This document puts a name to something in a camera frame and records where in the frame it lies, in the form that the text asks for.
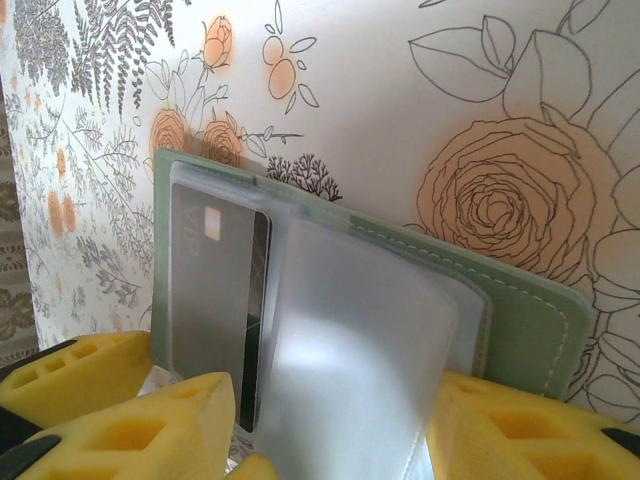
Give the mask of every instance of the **card chip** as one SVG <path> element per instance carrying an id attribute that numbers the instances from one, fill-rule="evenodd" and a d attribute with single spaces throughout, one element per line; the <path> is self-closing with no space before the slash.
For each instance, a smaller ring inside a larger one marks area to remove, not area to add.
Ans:
<path id="1" fill-rule="evenodd" d="M 213 207 L 205 208 L 204 234 L 212 240 L 220 240 L 220 210 Z"/>

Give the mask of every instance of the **green card holder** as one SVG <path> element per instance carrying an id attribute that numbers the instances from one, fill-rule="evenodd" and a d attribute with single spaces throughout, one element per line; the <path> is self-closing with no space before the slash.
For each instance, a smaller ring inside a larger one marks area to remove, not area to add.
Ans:
<path id="1" fill-rule="evenodd" d="M 462 281 L 491 306 L 479 335 L 474 372 L 521 390 L 562 398 L 593 327 L 588 303 L 574 290 L 494 259 L 391 225 L 275 180 L 200 157 L 159 150 L 154 162 L 155 284 L 152 358 L 168 368 L 167 302 L 170 175 L 176 162 L 229 184 L 294 203 L 305 216 L 357 235 Z"/>

